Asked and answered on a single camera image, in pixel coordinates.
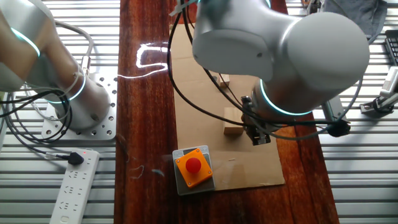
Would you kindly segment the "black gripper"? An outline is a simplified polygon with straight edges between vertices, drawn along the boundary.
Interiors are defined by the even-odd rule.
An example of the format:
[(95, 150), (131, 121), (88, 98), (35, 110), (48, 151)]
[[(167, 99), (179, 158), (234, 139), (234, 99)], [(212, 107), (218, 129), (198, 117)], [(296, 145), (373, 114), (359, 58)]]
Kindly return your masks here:
[(252, 99), (250, 96), (241, 97), (243, 115), (241, 117), (242, 122), (246, 125), (244, 130), (251, 140), (253, 140), (253, 145), (258, 146), (261, 144), (268, 144), (271, 142), (271, 138), (268, 134), (261, 131), (258, 126), (261, 121), (258, 121), (256, 114), (252, 110)]

